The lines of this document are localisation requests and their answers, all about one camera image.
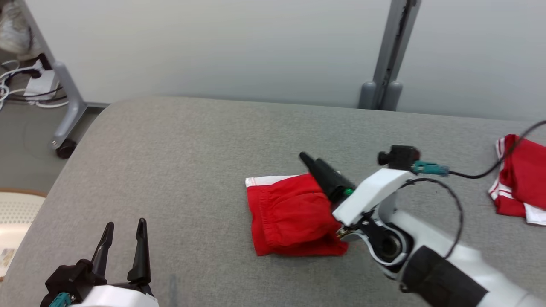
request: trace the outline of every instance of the white laundry basket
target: white laundry basket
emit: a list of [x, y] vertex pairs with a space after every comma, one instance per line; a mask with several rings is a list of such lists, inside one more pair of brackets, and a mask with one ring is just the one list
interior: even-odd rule
[[0, 281], [44, 200], [41, 192], [0, 189]]

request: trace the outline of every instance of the black knob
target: black knob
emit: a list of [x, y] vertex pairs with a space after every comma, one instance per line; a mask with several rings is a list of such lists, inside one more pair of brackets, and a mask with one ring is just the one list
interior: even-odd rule
[[386, 165], [390, 162], [390, 155], [384, 151], [379, 152], [377, 155], [377, 163], [379, 165]]

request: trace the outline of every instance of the red cloth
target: red cloth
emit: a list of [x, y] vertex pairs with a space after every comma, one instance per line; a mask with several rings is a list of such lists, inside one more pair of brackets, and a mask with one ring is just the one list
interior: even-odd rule
[[[498, 140], [498, 157], [502, 157], [517, 140], [515, 134]], [[489, 193], [498, 214], [525, 217], [523, 203], [546, 210], [546, 147], [527, 139], [521, 141], [506, 157]]]
[[310, 174], [247, 188], [252, 240], [258, 256], [343, 255], [348, 248], [330, 201]]

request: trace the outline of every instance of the shoe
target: shoe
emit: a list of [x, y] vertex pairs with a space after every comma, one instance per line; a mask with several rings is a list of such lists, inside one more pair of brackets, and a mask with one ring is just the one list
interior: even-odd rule
[[38, 42], [38, 39], [36, 38], [36, 36], [34, 36], [34, 34], [31, 34], [31, 36], [32, 38], [30, 50], [28, 51], [28, 53], [17, 55], [17, 60], [28, 61], [30, 59], [38, 57], [42, 53], [40, 42]]
[[8, 2], [2, 8], [0, 49], [13, 54], [27, 54], [31, 48], [31, 31], [17, 3]]

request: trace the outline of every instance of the gray floor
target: gray floor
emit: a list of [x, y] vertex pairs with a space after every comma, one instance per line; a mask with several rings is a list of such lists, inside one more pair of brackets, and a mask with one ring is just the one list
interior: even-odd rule
[[[10, 59], [0, 52], [0, 62]], [[26, 86], [24, 77], [14, 88]], [[26, 103], [6, 102], [0, 110], [0, 188], [22, 188], [49, 192], [66, 160], [58, 158], [47, 144], [63, 119], [66, 107], [42, 109]], [[79, 141], [98, 115], [90, 109], [71, 134]]]

